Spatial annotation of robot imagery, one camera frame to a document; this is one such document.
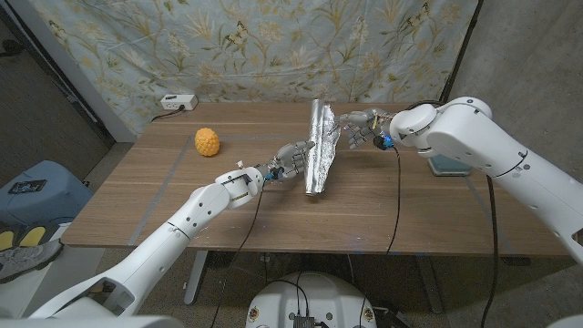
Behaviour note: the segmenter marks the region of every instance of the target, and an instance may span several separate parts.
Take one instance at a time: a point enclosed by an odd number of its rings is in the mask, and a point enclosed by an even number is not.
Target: floral curtain
[[[437,98],[477,0],[29,0],[139,135],[200,102]]]

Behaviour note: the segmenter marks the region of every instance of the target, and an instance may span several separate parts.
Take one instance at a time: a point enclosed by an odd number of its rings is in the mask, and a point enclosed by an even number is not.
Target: power strip
[[[167,110],[176,110],[184,105],[185,110],[192,110],[199,101],[194,95],[166,95],[160,100],[162,107]]]

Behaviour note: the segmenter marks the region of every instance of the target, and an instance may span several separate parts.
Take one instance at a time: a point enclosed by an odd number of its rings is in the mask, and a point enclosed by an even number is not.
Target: table
[[[335,114],[398,104],[334,104]],[[283,145],[307,139],[311,104],[199,104],[195,110],[148,126],[63,236],[79,247],[134,247],[169,218],[198,187],[219,175],[267,162]],[[212,128],[220,153],[202,157],[194,146],[199,128]],[[492,229],[486,176],[437,178],[414,149],[398,148],[402,207],[392,254],[487,255]],[[326,191],[304,195],[302,179],[265,188],[255,227],[242,251],[385,253],[397,203],[394,152],[372,143],[349,150],[338,142]],[[258,197],[225,210],[189,247],[234,251],[247,234]],[[567,255],[554,235],[525,207],[496,187],[500,253]]]

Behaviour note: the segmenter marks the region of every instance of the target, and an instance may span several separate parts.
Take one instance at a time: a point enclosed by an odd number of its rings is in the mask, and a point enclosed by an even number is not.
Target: white robot body
[[[293,273],[281,279],[296,283],[298,274]],[[362,328],[376,328],[370,302],[348,282],[327,273],[303,272],[298,285],[306,293],[309,317],[313,318],[314,323],[325,323],[328,327],[336,328],[353,328],[359,324]],[[298,295],[300,313],[305,317],[306,302],[302,291],[297,291],[290,283],[278,281],[270,283],[251,302],[245,327],[293,328],[294,321],[301,319],[296,318]]]

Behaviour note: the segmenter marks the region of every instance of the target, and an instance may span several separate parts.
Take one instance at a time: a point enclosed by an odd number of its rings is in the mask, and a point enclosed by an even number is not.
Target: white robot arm
[[[235,209],[262,191],[265,183],[287,180],[303,172],[306,151],[313,142],[281,148],[266,165],[225,173],[192,192],[186,203],[113,268],[61,292],[36,310],[30,319],[87,318],[135,314],[164,273],[192,238],[225,209]],[[88,297],[107,286],[107,298]]]
[[[485,102],[460,97],[439,108],[425,104],[396,114],[371,108],[339,121],[353,129],[352,149],[382,138],[385,146],[400,143],[416,147],[422,157],[440,154],[480,169],[529,207],[583,265],[583,247],[573,239],[583,229],[583,185],[518,143],[491,118]]]

